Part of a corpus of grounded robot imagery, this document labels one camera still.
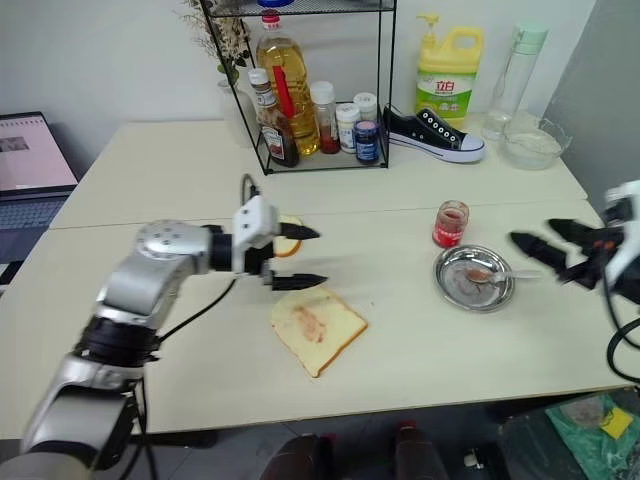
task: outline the yellow cap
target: yellow cap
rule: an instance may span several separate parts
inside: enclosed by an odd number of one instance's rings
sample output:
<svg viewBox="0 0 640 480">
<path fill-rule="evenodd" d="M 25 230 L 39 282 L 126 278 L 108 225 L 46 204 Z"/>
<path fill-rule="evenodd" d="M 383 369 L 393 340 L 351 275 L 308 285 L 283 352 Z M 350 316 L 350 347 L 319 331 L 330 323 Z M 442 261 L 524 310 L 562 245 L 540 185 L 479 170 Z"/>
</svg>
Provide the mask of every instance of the yellow cap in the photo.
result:
<svg viewBox="0 0 640 480">
<path fill-rule="evenodd" d="M 440 20 L 440 16 L 434 13 L 421 13 L 416 15 L 416 18 L 424 18 L 429 24 L 429 31 L 422 37 L 422 48 L 433 48 L 436 45 L 436 34 L 434 28 L 436 23 Z"/>
</svg>

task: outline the red jam jar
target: red jam jar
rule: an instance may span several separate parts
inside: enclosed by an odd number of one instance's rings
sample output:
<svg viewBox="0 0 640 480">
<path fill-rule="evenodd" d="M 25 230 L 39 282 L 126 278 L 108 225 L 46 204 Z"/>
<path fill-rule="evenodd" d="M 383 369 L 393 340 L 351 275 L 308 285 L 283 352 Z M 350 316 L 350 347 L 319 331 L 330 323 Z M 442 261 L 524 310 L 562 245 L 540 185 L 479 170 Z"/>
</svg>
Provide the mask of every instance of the red jam jar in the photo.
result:
<svg viewBox="0 0 640 480">
<path fill-rule="evenodd" d="M 457 200 L 444 202 L 436 217 L 433 241 L 443 248 L 459 245 L 468 221 L 469 207 L 464 203 Z"/>
</svg>

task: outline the sauce bottle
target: sauce bottle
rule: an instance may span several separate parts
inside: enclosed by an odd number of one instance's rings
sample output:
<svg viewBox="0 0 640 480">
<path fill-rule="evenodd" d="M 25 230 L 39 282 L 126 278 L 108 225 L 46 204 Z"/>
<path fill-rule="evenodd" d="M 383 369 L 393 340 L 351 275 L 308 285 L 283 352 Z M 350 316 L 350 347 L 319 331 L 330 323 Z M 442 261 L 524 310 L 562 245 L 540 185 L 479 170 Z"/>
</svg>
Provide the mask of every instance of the sauce bottle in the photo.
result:
<svg viewBox="0 0 640 480">
<path fill-rule="evenodd" d="M 264 68 L 249 70 L 249 82 L 258 100 L 258 123 L 269 148 L 269 156 L 278 165 L 295 167 L 300 161 L 289 121 L 278 109 L 276 97 Z"/>
<path fill-rule="evenodd" d="M 316 110 L 316 121 L 320 132 L 320 150 L 322 153 L 338 153 L 340 151 L 340 136 L 336 120 L 336 94 L 329 82 L 314 82 L 311 84 L 311 100 Z"/>
</svg>

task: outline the metal plate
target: metal plate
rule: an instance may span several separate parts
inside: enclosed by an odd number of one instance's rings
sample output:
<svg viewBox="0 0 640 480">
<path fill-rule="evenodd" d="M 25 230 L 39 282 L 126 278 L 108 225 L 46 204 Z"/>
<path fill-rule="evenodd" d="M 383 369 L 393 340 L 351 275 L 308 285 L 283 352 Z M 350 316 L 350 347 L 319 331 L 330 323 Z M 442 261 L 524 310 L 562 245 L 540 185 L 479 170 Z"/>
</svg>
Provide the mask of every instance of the metal plate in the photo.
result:
<svg viewBox="0 0 640 480">
<path fill-rule="evenodd" d="M 504 307 L 515 290 L 513 278 L 496 284 L 477 284 L 467 278 L 469 268 L 510 272 L 509 264 L 497 253 L 479 245 L 461 245 L 440 254 L 434 265 L 436 283 L 451 303 L 476 312 Z"/>
</svg>

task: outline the floor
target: floor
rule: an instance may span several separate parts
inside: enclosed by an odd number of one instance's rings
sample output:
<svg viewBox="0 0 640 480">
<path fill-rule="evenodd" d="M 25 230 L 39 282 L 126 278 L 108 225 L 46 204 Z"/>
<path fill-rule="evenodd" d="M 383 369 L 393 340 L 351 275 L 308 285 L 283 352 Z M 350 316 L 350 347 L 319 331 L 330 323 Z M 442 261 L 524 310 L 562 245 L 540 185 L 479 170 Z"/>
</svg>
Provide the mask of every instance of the floor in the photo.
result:
<svg viewBox="0 0 640 480">
<path fill-rule="evenodd" d="M 222 430 L 210 449 L 155 447 L 162 480 L 224 478 L 258 480 L 280 447 L 304 433 L 334 434 L 336 464 L 341 479 L 391 480 L 389 440 L 399 422 L 414 421 L 438 446 L 451 480 L 488 480 L 486 472 L 463 466 L 468 447 L 494 440 L 498 425 L 483 405 L 461 405 L 404 410 L 338 418 Z M 0 442 L 0 460 L 15 455 L 15 442 Z M 132 447 L 116 467 L 99 473 L 99 480 L 117 480 Z M 135 480 L 149 478 L 141 456 Z"/>
</svg>

